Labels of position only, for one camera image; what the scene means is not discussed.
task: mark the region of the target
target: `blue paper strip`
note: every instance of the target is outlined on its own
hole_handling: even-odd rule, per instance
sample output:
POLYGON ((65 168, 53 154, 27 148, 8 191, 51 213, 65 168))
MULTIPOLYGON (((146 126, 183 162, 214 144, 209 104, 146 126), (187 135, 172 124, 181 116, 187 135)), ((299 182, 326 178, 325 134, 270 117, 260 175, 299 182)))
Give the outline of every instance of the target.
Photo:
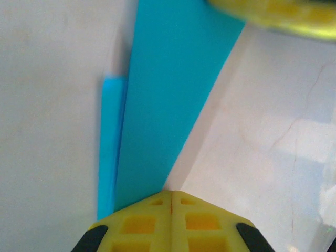
POLYGON ((244 23, 204 0, 140 0, 116 210, 159 192, 244 23))
POLYGON ((97 219, 113 213, 124 114, 125 78, 106 78, 101 97, 97 219))

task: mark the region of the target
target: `white floor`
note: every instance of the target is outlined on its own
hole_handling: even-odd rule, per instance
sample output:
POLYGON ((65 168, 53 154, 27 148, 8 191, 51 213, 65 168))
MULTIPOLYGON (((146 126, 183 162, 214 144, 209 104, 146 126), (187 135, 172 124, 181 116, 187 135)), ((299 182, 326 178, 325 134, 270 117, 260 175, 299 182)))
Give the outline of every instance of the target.
POLYGON ((239 63, 209 97, 215 113, 199 119, 210 125, 190 136, 205 135, 190 174, 172 181, 185 176, 178 161, 168 187, 250 219, 275 251, 326 251, 336 237, 336 46, 252 27, 241 39, 239 63))
MULTIPOLYGON (((127 68, 135 5, 1 0, 1 251, 71 251, 94 221, 99 80, 127 68)), ((247 27, 169 187, 251 219, 276 251, 323 251, 335 59, 335 45, 247 27)))

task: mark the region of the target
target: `square cutout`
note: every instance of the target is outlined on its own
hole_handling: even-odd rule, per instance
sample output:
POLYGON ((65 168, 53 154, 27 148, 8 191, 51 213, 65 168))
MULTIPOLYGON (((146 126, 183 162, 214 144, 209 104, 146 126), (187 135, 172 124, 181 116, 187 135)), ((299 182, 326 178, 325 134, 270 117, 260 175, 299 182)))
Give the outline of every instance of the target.
POLYGON ((189 252, 232 252, 224 237, 189 238, 189 252))
POLYGON ((149 252, 150 243, 117 243, 112 252, 149 252))
POLYGON ((220 224, 214 214, 188 213, 185 215, 185 228, 193 230, 218 230, 220 224))
POLYGON ((156 219, 153 216, 128 217, 122 228, 121 234, 153 234, 156 219))

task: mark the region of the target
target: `yellow robot part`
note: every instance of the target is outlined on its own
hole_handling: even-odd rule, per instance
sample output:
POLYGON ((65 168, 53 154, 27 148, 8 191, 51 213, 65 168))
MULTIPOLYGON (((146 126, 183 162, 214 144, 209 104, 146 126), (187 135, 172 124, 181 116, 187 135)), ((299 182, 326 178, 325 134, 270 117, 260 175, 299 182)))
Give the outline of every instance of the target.
POLYGON ((219 10, 254 24, 335 40, 336 4, 323 0, 208 0, 219 10))
POLYGON ((93 224, 72 252, 274 252, 252 222, 164 191, 93 224))

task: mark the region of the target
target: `yellow plastic piece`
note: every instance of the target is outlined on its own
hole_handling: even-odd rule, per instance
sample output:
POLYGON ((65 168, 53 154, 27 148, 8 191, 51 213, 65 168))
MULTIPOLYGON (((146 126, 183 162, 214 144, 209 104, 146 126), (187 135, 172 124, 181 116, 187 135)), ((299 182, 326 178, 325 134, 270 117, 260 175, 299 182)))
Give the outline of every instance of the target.
POLYGON ((172 251, 249 252, 236 224, 252 222, 190 194, 172 195, 172 251))
POLYGON ((108 226, 98 252, 249 252, 236 229, 250 221, 199 198, 164 191, 95 223, 108 226))
POLYGON ((323 0, 208 0, 218 9, 267 27, 336 39, 336 4, 323 0))
POLYGON ((96 222, 109 228, 97 252, 170 252, 171 204, 164 191, 96 222))

